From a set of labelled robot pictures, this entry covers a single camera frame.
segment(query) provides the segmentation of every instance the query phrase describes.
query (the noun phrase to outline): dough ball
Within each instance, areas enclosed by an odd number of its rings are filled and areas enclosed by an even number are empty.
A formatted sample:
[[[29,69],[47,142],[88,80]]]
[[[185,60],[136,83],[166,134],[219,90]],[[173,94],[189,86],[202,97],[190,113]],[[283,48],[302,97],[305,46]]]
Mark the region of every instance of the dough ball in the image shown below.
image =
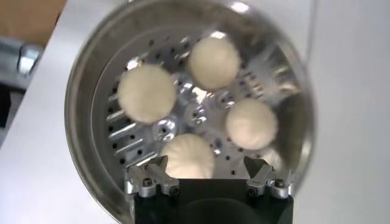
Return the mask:
[[[168,155],[166,173],[174,178],[211,178],[214,172],[214,154],[203,138],[184,134],[176,136],[163,148]]]
[[[226,119],[226,131],[232,141],[245,149],[267,146],[277,132],[277,118],[264,103],[245,99],[236,103]]]
[[[118,102],[128,117],[147,124],[171,112],[176,92],[168,71],[142,65],[128,71],[118,86]]]
[[[189,66],[202,88],[216,90],[228,86],[237,76],[240,59],[234,45],[226,39],[200,40],[190,55]]]

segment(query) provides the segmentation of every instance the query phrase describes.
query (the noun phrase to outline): black screw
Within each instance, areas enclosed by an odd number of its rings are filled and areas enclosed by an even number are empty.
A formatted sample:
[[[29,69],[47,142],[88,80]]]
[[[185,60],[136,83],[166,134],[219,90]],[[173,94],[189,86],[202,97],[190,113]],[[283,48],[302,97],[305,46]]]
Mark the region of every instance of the black screw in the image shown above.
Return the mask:
[[[176,196],[176,195],[178,195],[180,193],[180,190],[177,188],[177,187],[175,187],[175,186],[173,186],[173,187],[171,187],[170,189],[169,189],[169,194],[170,194],[170,196]]]
[[[249,195],[250,197],[257,197],[257,189],[254,188],[254,187],[250,187],[250,188],[248,189],[248,195]]]
[[[153,181],[152,181],[152,179],[150,179],[149,177],[144,178],[144,180],[142,181],[142,185],[143,185],[144,187],[149,187],[149,186],[152,185],[152,184],[153,184]]]
[[[285,182],[282,179],[276,179],[275,180],[275,186],[276,187],[284,187],[285,186]]]

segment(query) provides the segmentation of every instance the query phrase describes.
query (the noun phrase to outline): white table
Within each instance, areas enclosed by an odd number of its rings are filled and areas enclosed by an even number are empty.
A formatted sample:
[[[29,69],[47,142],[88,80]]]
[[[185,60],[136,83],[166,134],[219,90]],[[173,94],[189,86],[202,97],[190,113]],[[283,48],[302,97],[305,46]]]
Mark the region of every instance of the white table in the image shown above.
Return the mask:
[[[0,223],[115,223],[89,195],[65,135],[76,55],[120,0],[69,0],[0,150]],[[390,196],[390,2],[257,0],[308,63],[317,141],[296,223],[386,223]]]

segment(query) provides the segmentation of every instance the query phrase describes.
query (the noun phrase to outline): metal bracket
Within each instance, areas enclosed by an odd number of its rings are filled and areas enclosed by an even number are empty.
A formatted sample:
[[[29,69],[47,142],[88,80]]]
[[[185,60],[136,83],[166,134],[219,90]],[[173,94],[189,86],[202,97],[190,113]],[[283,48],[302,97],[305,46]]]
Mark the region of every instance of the metal bracket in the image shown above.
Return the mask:
[[[271,195],[274,198],[288,198],[288,188],[291,184],[291,170],[281,170],[271,184]]]
[[[148,198],[156,194],[157,185],[161,192],[168,196],[179,194],[179,180],[165,173],[168,162],[167,156],[150,160],[147,164],[130,166],[125,178],[125,190],[129,195],[138,193],[140,197]]]
[[[165,195],[175,196],[179,194],[179,180],[170,177],[156,164],[146,166],[146,171],[156,179],[161,186],[161,192]]]
[[[253,178],[246,181],[248,193],[251,197],[257,197],[264,194],[264,190],[271,173],[272,166],[263,165]]]
[[[291,170],[276,172],[263,159],[252,159],[247,156],[244,158],[244,163],[249,173],[258,170],[254,177],[246,181],[249,196],[259,197],[264,194],[266,186],[269,186],[274,198],[288,198]]]

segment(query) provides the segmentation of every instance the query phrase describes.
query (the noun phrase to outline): perforated metal tray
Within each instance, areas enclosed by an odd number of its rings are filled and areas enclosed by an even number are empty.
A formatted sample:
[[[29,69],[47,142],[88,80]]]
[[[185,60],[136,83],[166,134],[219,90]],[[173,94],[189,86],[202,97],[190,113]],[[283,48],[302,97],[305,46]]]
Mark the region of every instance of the perforated metal tray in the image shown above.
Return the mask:
[[[201,38],[229,38],[242,65],[228,88],[208,93],[191,79],[187,58]],[[117,102],[122,75],[143,63],[172,73],[177,102],[166,118],[138,124]],[[259,150],[239,148],[224,130],[237,101],[254,98],[278,117],[275,141]],[[247,178],[244,155],[292,169],[297,189],[311,152],[313,109],[309,81],[285,38],[236,1],[135,1],[109,16],[91,36],[68,82],[65,123],[74,163],[95,199],[130,223],[123,170],[157,156],[180,133],[203,136],[214,151],[214,178]]]

